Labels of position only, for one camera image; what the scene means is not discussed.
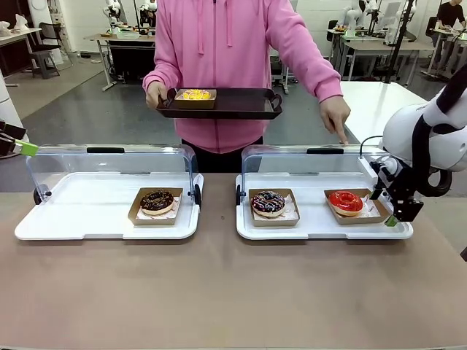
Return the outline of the person's right hand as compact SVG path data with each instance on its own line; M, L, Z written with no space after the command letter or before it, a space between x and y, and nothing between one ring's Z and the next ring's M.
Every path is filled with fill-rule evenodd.
M146 89L146 103L151 109L157 109L160 102L167 100L168 90L166 86L159 81L151 82Z

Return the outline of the person's left hand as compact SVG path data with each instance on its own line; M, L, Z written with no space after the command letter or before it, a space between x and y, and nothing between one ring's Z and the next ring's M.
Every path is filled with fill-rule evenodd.
M350 112L342 96L332 96L320 102L320 116L326 130L331 134L336 134L344 145L348 145L344 124Z

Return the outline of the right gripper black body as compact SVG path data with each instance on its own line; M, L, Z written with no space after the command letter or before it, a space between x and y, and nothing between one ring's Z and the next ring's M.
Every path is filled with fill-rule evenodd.
M407 201L413 196L412 168L393 156L382 158L381 180L394 203Z

